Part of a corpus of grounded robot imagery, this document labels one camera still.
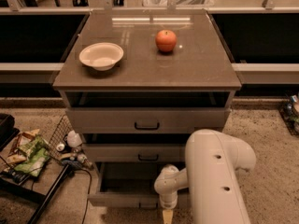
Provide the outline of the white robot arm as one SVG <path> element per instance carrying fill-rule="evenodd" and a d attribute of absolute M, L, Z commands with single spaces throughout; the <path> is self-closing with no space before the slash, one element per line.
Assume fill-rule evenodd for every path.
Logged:
<path fill-rule="evenodd" d="M 251 224 L 235 173 L 255 164 L 254 150 L 239 138 L 208 129 L 192 133 L 185 168 L 166 165 L 154 183 L 164 224 L 172 224 L 181 189 L 190 193 L 194 224 Z"/>

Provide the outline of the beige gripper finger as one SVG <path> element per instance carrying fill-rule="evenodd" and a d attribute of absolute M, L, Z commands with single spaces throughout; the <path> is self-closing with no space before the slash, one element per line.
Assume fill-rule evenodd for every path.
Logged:
<path fill-rule="evenodd" d="M 171 209 L 163 210 L 163 221 L 164 224 L 172 224 L 173 220 L 173 211 Z"/>

